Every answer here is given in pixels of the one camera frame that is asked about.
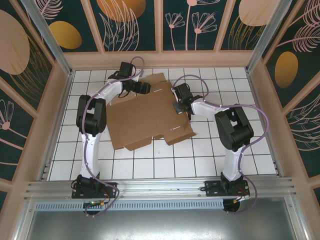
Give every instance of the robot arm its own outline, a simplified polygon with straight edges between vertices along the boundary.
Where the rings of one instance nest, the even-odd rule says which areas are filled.
[[[120,80],[129,78],[131,75],[135,75],[137,71],[139,72],[140,70],[136,69],[132,64],[122,62],[120,71],[116,71],[113,75],[111,75],[106,84],[115,79]],[[81,132],[82,138],[82,165],[80,170],[80,174],[82,175],[82,177],[88,179],[92,177],[87,170],[85,162],[83,161],[84,154],[86,154],[88,168],[94,176],[99,177],[100,171],[98,166],[98,152],[101,134],[105,130],[107,125],[106,105],[110,103],[114,97],[121,94],[124,90],[126,90],[127,92],[147,94],[150,92],[150,89],[151,86],[149,83],[140,82],[139,76],[136,76],[131,80],[119,81],[109,84],[102,92],[100,92],[100,94],[91,101],[88,108],[89,111],[85,117],[84,130],[88,135],[86,152],[84,152],[86,135],[82,131],[83,113],[85,111],[88,100],[95,93],[91,95],[80,96],[76,116],[76,125]]]
[[[220,140],[225,147],[224,168],[221,174],[221,184],[227,192],[237,180],[242,180],[238,170],[241,150],[250,143],[254,131],[241,107],[222,108],[213,106],[202,99],[193,96],[186,83],[173,88],[176,102],[173,104],[178,114],[187,112],[200,115],[216,121]]]

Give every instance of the flattened cardboard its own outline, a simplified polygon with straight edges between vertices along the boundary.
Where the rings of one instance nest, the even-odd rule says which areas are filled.
[[[188,139],[193,132],[188,115],[177,114],[173,103],[176,101],[163,73],[141,79],[151,84],[149,94],[124,98],[115,97],[107,105],[107,127],[114,149],[127,148],[132,151],[164,138],[168,145]]]

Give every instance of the metal plate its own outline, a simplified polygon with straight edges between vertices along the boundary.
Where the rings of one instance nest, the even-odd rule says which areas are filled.
[[[116,182],[107,182],[107,184],[112,185],[114,187],[117,187]],[[103,190],[106,191],[106,193],[109,195],[111,199],[114,199],[116,196],[116,192],[113,192],[113,188],[104,186]],[[80,187],[77,183],[73,184],[73,190],[72,190],[72,199],[104,199],[105,193],[103,191],[100,191],[98,193],[95,193],[93,190],[89,188]]]
[[[207,197],[224,197],[224,196],[241,196],[244,193],[241,191],[243,190],[247,195],[250,195],[248,182],[246,180],[241,181],[239,188],[236,188],[235,191],[230,191],[226,193],[224,189],[221,187],[220,181],[205,181],[204,182],[205,194]]]

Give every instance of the dark green panel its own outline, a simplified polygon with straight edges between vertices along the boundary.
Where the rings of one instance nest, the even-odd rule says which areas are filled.
[[[97,46],[94,37],[91,33],[91,29],[89,27],[89,23],[87,21],[87,17],[82,7],[81,1],[61,0],[58,2],[61,3],[55,9],[59,9],[61,7],[62,9],[56,13],[57,16],[53,16],[55,15],[53,14],[52,17],[48,17],[53,19],[45,19],[46,23],[50,26],[50,24],[57,21],[67,22],[77,29],[82,39],[82,43],[79,47],[74,49],[68,49],[61,46],[62,51],[64,53],[97,52]]]
[[[266,25],[248,26],[242,23],[239,17],[240,2],[241,0],[235,2],[221,50],[253,50],[266,27]]]
[[[52,70],[52,65],[12,5],[8,1],[1,1],[0,10],[10,14],[21,24],[28,36],[30,47],[29,61],[25,70],[18,75],[13,75],[0,69],[0,77],[32,107],[38,109],[39,102]]]
[[[185,51],[186,31],[187,50],[214,49],[227,2],[226,0],[208,0],[205,3],[209,4],[198,3],[195,6],[189,6],[187,1],[163,1],[163,50],[170,51],[175,47],[177,51]],[[195,29],[201,29],[201,33],[196,34]]]
[[[6,196],[7,196],[7,193],[5,191],[0,191],[0,213],[1,213],[2,207],[4,206]]]
[[[314,194],[316,196],[316,199],[318,200],[318,204],[320,206],[320,187],[317,187],[317,188],[315,188],[313,190],[314,190]]]
[[[43,41],[43,43],[45,44],[46,48],[48,49],[50,55],[51,55],[51,56],[53,57],[53,59],[55,60],[56,58],[55,58],[54,54],[51,52],[51,50],[50,50],[47,42],[42,38],[41,33],[39,32],[38,28],[36,27],[34,21],[31,20],[31,18],[30,18],[30,16],[29,16],[29,14],[27,13],[27,11],[26,11],[24,5],[22,4],[21,0],[18,0],[18,3],[19,3],[19,5],[20,5],[20,7],[22,8],[23,12],[25,13],[25,15],[28,17],[28,19],[29,19],[30,23],[32,24],[33,28],[35,29],[35,31],[38,33],[38,35],[39,35],[40,38],[42,39],[42,41]]]
[[[269,49],[271,48],[271,45],[274,43],[274,39],[276,38],[276,36],[279,34],[280,30],[282,29],[282,27],[284,26],[285,22],[287,21],[287,18],[289,17],[292,9],[294,8],[294,6],[296,5],[298,0],[292,0],[291,5],[288,9],[288,11],[286,12],[284,18],[282,19],[279,27],[277,28],[277,30],[275,31],[275,33],[272,36],[272,39],[270,40],[269,44],[266,46],[262,57],[265,58],[266,54],[268,53]]]
[[[305,170],[320,174],[320,85],[286,115]]]
[[[2,90],[0,112],[0,178],[11,181],[34,119]]]
[[[308,16],[305,15],[305,11],[309,11],[309,9],[306,8],[308,2],[311,2],[311,0],[306,0],[305,3],[302,5],[300,10],[294,17],[294,20],[292,21],[291,25],[288,27],[287,31],[280,40],[278,46],[271,55],[270,59],[266,63],[266,67],[268,69],[275,90],[283,107],[286,106],[293,99],[293,97],[295,97],[297,93],[299,93],[300,90],[320,71],[320,20],[317,20],[317,25],[309,27],[312,28],[311,33],[313,32],[313,34],[296,36],[297,32],[300,29],[308,27],[307,23],[302,17]],[[298,41],[294,40],[297,38],[305,39],[308,42],[305,42],[305,45],[300,44]],[[313,44],[311,43],[311,41],[318,42],[318,44]],[[280,56],[282,56],[283,53],[290,53],[292,55],[290,61],[296,58],[298,62],[297,73],[292,83],[287,87],[279,86],[280,82],[286,80],[285,77],[282,77],[281,79],[276,79],[275,76],[276,64],[279,62],[279,58]],[[282,62],[281,69],[284,73],[291,73],[295,70],[292,68],[292,64],[285,64],[284,62]]]
[[[112,20],[106,16],[100,9],[97,0],[90,0],[106,52],[156,50],[155,3],[154,0],[145,0],[145,2],[144,12],[136,19],[136,25],[132,25],[133,21],[127,21],[127,24],[123,25],[122,22]],[[105,25],[109,27],[106,27],[106,29],[109,29],[112,34],[105,36]]]

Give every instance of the flower illustration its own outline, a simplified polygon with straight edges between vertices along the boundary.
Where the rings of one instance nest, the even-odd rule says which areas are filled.
[[[168,23],[169,28],[170,28],[172,46],[173,46],[173,50],[175,51],[176,47],[175,47],[175,43],[174,43],[172,29],[182,27],[182,26],[186,25],[186,22],[183,21],[184,18],[181,16],[181,12],[174,13],[174,14],[172,14],[172,16],[171,16],[171,13],[167,13],[165,15],[165,19],[166,19],[166,22]]]
[[[192,23],[195,32],[195,47],[194,50],[197,50],[197,38],[198,34],[209,33],[217,30],[217,25],[214,13],[203,13],[199,18],[199,12],[192,14]]]
[[[209,5],[219,3],[220,0],[186,0],[186,3],[189,5],[188,13],[186,16],[186,27],[185,27],[185,50],[188,50],[188,27],[189,27],[189,16],[190,9],[196,5]]]
[[[189,6],[216,4],[220,0],[186,0]]]
[[[15,105],[11,101],[8,101],[8,103],[6,105],[6,103],[3,99],[0,100],[0,130],[4,130],[4,131],[9,130],[9,131],[17,134],[18,136],[26,139],[27,138],[26,136],[14,131],[10,128],[10,123],[11,123],[11,120],[12,120],[12,117],[14,114],[14,109],[15,109]],[[19,149],[19,150],[24,149],[23,147],[18,146],[14,143],[8,142],[2,138],[0,138],[0,142],[3,142],[5,144],[7,144],[11,147],[14,147],[16,149]],[[10,165],[9,163],[3,163],[3,162],[0,162],[0,164]]]
[[[0,100],[0,129],[8,130],[10,128],[10,121],[14,114],[15,105],[8,101],[7,106],[3,99]]]

